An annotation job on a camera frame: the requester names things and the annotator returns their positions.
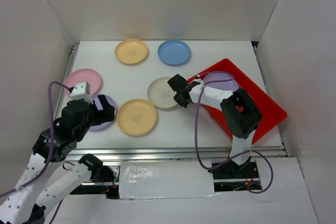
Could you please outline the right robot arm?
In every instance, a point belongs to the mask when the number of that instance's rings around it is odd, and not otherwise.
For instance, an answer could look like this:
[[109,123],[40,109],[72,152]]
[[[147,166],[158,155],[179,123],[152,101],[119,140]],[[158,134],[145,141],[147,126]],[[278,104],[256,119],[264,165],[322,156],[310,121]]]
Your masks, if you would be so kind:
[[[233,76],[224,80],[205,82],[200,75],[192,82],[187,82],[179,74],[170,78],[167,83],[176,92],[174,101],[186,108],[190,103],[197,105],[194,124],[194,143],[196,157],[207,171],[215,170],[229,164],[229,173],[236,178],[242,177],[247,171],[251,159],[252,140],[262,121],[262,114],[248,92],[242,88],[236,91],[226,91],[210,86],[211,83],[228,82]],[[229,158],[221,163],[207,167],[203,164],[198,149],[198,114],[201,105],[209,106],[222,113],[225,122],[232,133],[232,147]]]

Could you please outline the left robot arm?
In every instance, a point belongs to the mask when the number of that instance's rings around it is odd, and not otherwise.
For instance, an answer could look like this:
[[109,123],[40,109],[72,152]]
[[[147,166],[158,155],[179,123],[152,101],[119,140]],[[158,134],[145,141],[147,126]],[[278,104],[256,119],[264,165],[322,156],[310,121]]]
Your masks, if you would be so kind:
[[46,184],[67,155],[77,146],[92,126],[112,122],[115,108],[105,95],[98,96],[102,109],[84,99],[72,100],[41,132],[33,147],[29,163],[16,187],[1,194],[1,223],[44,223],[54,208],[81,183],[105,178],[114,180],[113,171],[93,154],[84,155],[70,171],[47,187]]

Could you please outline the cream plastic plate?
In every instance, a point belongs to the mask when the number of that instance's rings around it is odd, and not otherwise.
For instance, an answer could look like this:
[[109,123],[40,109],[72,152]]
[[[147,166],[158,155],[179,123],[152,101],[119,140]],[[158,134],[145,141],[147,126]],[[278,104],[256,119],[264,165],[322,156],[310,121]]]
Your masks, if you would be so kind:
[[169,86],[170,77],[160,77],[148,87],[149,101],[159,109],[170,109],[177,105],[174,101],[176,92]]

